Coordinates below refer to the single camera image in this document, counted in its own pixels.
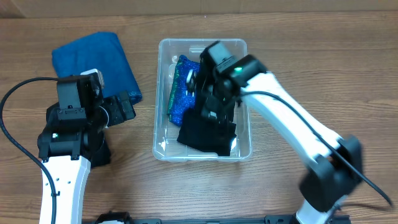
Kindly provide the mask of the sparkly blue garment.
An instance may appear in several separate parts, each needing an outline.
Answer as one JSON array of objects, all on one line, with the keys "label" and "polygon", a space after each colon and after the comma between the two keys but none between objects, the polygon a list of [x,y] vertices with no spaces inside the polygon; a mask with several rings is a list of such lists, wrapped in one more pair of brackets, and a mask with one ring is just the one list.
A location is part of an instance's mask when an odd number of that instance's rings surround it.
[{"label": "sparkly blue garment", "polygon": [[178,58],[174,70],[174,78],[169,96],[167,115],[169,121],[176,126],[182,125],[184,112],[195,105],[195,94],[187,90],[187,77],[190,72],[198,72],[200,64],[189,60],[185,55]]}]

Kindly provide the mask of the black cloth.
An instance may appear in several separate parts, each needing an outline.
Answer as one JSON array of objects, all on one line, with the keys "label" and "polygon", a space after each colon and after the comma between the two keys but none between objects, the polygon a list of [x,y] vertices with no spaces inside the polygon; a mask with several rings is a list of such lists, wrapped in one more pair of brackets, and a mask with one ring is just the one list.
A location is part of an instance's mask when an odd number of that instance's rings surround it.
[{"label": "black cloth", "polygon": [[235,130],[235,123],[213,122],[188,109],[183,114],[177,141],[201,152],[230,156]]},{"label": "black cloth", "polygon": [[97,108],[89,117],[82,118],[84,115],[84,108],[61,110],[58,103],[47,108],[47,124],[37,138],[39,157],[43,161],[57,156],[68,156],[73,161],[84,157],[92,169],[110,163],[104,110]]}]

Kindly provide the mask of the blue denim cloth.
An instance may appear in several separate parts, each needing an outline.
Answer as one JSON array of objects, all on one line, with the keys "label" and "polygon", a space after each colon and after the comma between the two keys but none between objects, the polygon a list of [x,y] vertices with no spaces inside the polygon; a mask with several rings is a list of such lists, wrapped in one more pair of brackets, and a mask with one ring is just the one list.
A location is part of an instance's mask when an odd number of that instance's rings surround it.
[{"label": "blue denim cloth", "polygon": [[52,65],[60,78],[97,69],[104,78],[105,98],[126,91],[132,104],[142,100],[122,45],[113,32],[97,32],[53,50]]}]

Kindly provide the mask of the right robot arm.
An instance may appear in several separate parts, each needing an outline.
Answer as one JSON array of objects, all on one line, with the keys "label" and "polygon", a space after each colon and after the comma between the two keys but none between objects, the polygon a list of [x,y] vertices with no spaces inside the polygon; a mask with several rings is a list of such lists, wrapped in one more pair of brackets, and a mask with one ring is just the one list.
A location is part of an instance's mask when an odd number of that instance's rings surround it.
[{"label": "right robot arm", "polygon": [[298,104],[253,55],[237,59],[219,40],[200,54],[200,70],[187,78],[197,94],[194,115],[200,121],[232,128],[230,111],[244,103],[256,110],[296,151],[308,172],[299,189],[304,203],[295,223],[328,223],[335,210],[361,183],[362,146],[330,130]]}]

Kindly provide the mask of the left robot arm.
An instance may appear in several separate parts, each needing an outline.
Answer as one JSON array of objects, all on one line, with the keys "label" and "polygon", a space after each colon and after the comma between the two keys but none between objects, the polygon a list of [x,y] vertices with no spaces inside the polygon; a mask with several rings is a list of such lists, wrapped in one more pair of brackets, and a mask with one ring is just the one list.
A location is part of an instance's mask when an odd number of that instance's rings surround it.
[{"label": "left robot arm", "polygon": [[46,112],[37,138],[43,172],[40,223],[81,223],[83,196],[90,170],[110,162],[104,130],[134,119],[126,91],[103,96],[98,72],[60,78],[58,102]]}]

